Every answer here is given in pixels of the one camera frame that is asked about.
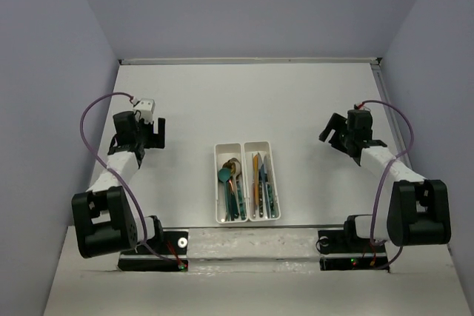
purple cable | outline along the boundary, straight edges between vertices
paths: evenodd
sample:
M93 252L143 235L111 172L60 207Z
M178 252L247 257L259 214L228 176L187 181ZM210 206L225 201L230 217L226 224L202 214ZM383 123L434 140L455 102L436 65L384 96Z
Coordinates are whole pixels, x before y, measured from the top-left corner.
M143 227L143 241L140 243L142 246L144 246L146 249L148 249L148 251L152 254L152 255L155 255L156 257L158 258L161 258L163 260L172 260L172 259L169 259L169 258L166 258L166 257L163 257L162 255L159 255L158 253L156 253L150 246L148 246L147 244L147 239L148 239L148 233L147 233L147 225L145 223L145 217L143 215L143 212L141 210L141 207L140 205L138 204L138 201L136 200L136 197L135 195L133 194L131 188L128 186L127 182L112 168L108 168L107 167L107 164L102 160L102 158L99 157L99 154L97 154L97 152L93 149L92 146L90 146L89 142L87 141L86 139L86 136L84 134L84 119L86 118L86 115L87 113L89 112L90 109L92 109L92 107L94 105L96 105L98 102L106 99L106 98L110 98L114 95L123 95L123 96L127 96L129 99L130 99L130 102L133 100L133 96L128 94L128 93L123 93L123 92L115 92L115 93L111 93L111 94L106 94L106 95L103 95L101 96L100 98L97 98L95 101L93 101L92 103L89 104L88 107L86 107L86 109L84 110L84 112L82 113L82 116L81 116L81 123L79 124L79 130L81 131L81 138L82 138L82 141L84 142L84 145L86 146L86 148L89 150L90 153L92 153L92 155L94 156L94 158L96 159L96 161L98 161L100 163L101 166L103 166L106 170L108 170L110 173L112 173L118 180L118 182L124 187L125 191L128 193L128 195L130 196L130 199L132 199L132 202L133 202L133 205L135 205L135 208L136 208L136 211L138 213L138 216L140 217L140 222L141 222L141 225Z
M405 116L405 114L399 108L395 107L392 104L386 103L385 101L380 101L380 100L365 100L365 101L362 101L362 103L360 104L359 107L363 107L365 104L368 104L368 103L381 104L381 105L384 105L384 106L389 107L390 109L396 111L404 119L404 121L407 123L408 130L410 131L410 142L408 144L408 147L406 149L404 149L403 151L397 153L395 155L395 159L388 162L388 164L386 165L386 167L385 167L385 169L382 173L382 176L380 178L380 182L378 183L377 193L375 194L375 200L374 200L374 203L373 203L373 210L372 210L372 220L370 222L370 244L372 244L373 246L381 246L385 243L385 241L375 242L375 239L374 239L373 235L374 235L374 231L375 231L375 220L377 218L378 202L380 201L380 196L381 196L381 193L382 193L382 189L384 187L384 182L385 182L385 179L388 176L388 173L390 171L390 167L393 165L393 163L398 158L400 158L401 156L406 155L413 148L413 144L415 143L415 134L413 132L413 127L412 127L412 124L410 123L410 120L408 120L408 117ZM390 264L392 264L400 256L402 250L403 250L403 247L400 247L398 253L395 255L395 257L390 262L386 263L385 265L383 265L381 267L378 267L377 269L383 269L383 268L388 267Z

